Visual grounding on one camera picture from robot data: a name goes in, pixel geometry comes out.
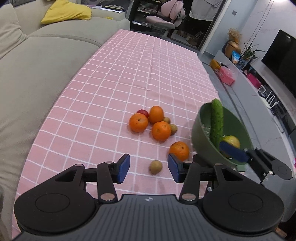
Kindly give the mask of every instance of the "vase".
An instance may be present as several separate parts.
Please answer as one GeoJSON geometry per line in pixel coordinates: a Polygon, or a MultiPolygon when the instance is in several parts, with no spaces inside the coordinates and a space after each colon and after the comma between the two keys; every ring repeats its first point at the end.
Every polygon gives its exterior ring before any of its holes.
{"type": "Polygon", "coordinates": [[[246,63],[246,61],[245,61],[244,59],[240,59],[240,60],[237,62],[236,66],[237,66],[237,68],[238,68],[239,70],[242,70],[242,69],[244,68],[244,66],[245,66],[245,63],[246,63]]]}
{"type": "Polygon", "coordinates": [[[223,46],[223,48],[222,48],[222,50],[221,50],[222,53],[224,53],[224,54],[225,54],[225,48],[226,48],[228,42],[230,42],[230,40],[227,40],[227,41],[226,41],[226,43],[224,44],[224,46],[223,46]]]}
{"type": "Polygon", "coordinates": [[[225,48],[225,56],[227,58],[231,59],[233,51],[235,51],[235,52],[237,52],[239,54],[242,52],[237,43],[230,41],[230,42],[227,43],[227,46],[225,48]]]}

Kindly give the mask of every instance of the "orange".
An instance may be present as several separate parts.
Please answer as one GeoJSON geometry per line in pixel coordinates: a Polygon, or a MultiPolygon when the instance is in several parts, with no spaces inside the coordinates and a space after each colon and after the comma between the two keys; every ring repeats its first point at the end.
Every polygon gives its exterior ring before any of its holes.
{"type": "Polygon", "coordinates": [[[157,122],[152,126],[151,132],[155,140],[166,141],[170,137],[170,125],[165,121],[157,122]]]}
{"type": "Polygon", "coordinates": [[[136,113],[129,121],[130,129],[134,132],[143,132],[148,126],[148,118],[144,114],[136,113]]]}
{"type": "Polygon", "coordinates": [[[150,109],[149,121],[151,124],[162,121],[164,118],[163,110],[161,107],[155,105],[150,109]]]}
{"type": "Polygon", "coordinates": [[[180,161],[185,161],[189,157],[189,147],[182,141],[177,141],[170,146],[169,153],[173,153],[180,161]]]}

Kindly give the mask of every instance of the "green bowl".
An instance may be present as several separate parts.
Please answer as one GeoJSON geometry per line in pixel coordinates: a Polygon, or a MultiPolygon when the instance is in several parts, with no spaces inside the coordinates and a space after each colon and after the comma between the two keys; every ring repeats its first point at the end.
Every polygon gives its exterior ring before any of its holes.
{"type": "MultiPolygon", "coordinates": [[[[208,162],[215,163],[223,163],[231,168],[236,168],[237,171],[245,170],[245,162],[239,162],[236,159],[228,159],[223,156],[219,150],[212,144],[210,139],[208,138],[205,127],[211,127],[211,105],[212,103],[205,103],[201,106],[193,128],[192,128],[192,145],[196,152],[201,155],[208,162]]],[[[253,149],[249,134],[245,128],[245,126],[239,121],[239,119],[232,114],[228,109],[223,107],[223,135],[225,136],[235,136],[239,139],[241,147],[253,149]]]]}

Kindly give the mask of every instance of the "potted plant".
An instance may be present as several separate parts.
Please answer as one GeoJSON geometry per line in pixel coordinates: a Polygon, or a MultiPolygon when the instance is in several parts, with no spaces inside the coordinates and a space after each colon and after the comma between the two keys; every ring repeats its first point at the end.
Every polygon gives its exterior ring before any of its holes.
{"type": "Polygon", "coordinates": [[[255,56],[256,52],[265,52],[264,50],[259,50],[258,48],[254,48],[257,45],[252,45],[253,42],[247,47],[247,45],[244,42],[245,51],[241,54],[241,57],[237,63],[238,69],[243,69],[244,66],[250,62],[252,59],[256,59],[258,57],[255,56]]]}

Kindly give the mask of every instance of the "doorway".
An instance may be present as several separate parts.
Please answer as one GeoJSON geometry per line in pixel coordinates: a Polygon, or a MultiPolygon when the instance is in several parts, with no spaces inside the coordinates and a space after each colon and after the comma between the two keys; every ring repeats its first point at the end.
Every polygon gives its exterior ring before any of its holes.
{"type": "Polygon", "coordinates": [[[226,1],[183,0],[186,18],[171,31],[171,40],[200,51],[226,1]]]}

